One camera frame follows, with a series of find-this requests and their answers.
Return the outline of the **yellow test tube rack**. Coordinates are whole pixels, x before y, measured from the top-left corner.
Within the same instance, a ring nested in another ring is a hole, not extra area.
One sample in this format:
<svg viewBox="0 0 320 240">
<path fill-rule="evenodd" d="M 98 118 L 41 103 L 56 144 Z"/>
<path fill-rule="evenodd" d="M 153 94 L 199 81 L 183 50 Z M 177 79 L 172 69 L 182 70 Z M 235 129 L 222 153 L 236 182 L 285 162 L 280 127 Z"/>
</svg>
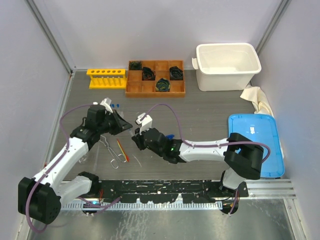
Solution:
<svg viewBox="0 0 320 240">
<path fill-rule="evenodd" d="M 88 69 L 86 75 L 90 77 L 89 89 L 125 89 L 127 86 L 124 68 Z"/>
</svg>

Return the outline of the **clear glass flask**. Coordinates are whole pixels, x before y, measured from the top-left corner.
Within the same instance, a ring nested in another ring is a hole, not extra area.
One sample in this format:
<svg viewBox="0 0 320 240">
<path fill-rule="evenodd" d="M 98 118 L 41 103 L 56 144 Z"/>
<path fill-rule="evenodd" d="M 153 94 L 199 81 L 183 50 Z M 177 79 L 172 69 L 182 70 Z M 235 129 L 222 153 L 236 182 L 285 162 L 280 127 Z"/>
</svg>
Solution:
<svg viewBox="0 0 320 240">
<path fill-rule="evenodd" d="M 79 164 L 85 164 L 88 160 L 88 153 L 85 153 L 80 159 L 78 160 Z"/>
</svg>

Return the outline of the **white plastic tub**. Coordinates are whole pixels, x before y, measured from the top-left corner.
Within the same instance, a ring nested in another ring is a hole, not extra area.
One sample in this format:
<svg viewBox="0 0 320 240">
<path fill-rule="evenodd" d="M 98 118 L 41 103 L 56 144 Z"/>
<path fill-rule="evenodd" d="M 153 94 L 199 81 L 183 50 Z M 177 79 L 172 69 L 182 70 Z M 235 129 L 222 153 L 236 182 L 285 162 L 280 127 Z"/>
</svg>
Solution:
<svg viewBox="0 0 320 240">
<path fill-rule="evenodd" d="M 203 92 L 243 90 L 262 70 L 258 54 L 249 43 L 199 44 L 191 63 Z"/>
</svg>

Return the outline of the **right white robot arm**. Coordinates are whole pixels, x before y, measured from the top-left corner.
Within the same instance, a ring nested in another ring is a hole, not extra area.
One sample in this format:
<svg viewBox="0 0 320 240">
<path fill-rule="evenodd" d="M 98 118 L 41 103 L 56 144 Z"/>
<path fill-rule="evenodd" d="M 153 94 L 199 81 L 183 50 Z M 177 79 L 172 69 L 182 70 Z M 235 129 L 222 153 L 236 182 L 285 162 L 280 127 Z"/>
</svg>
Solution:
<svg viewBox="0 0 320 240">
<path fill-rule="evenodd" d="M 136 128 L 131 137 L 139 150 L 148 149 L 171 163 L 193 161 L 224 162 L 228 169 L 222 173 L 219 191 L 231 197 L 245 180 L 259 180 L 264 161 L 264 149 L 239 133 L 216 141 L 170 139 L 156 128 L 141 131 Z"/>
</svg>

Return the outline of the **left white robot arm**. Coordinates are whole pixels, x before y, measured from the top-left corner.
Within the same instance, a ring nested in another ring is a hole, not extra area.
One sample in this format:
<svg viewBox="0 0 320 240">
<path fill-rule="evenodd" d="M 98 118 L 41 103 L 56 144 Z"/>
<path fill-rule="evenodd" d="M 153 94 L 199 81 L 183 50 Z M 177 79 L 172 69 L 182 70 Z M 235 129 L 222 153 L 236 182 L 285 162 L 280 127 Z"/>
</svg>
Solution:
<svg viewBox="0 0 320 240">
<path fill-rule="evenodd" d="M 29 225 L 37 220 L 51 224 L 61 208 L 77 197 L 95 198 L 101 191 L 99 177 L 89 172 L 79 173 L 69 183 L 62 181 L 73 166 L 100 140 L 101 135 L 118 135 L 132 124 L 109 105 L 91 104 L 82 123 L 71 134 L 65 134 L 61 151 L 32 178 L 24 177 L 18 184 L 18 212 Z"/>
</svg>

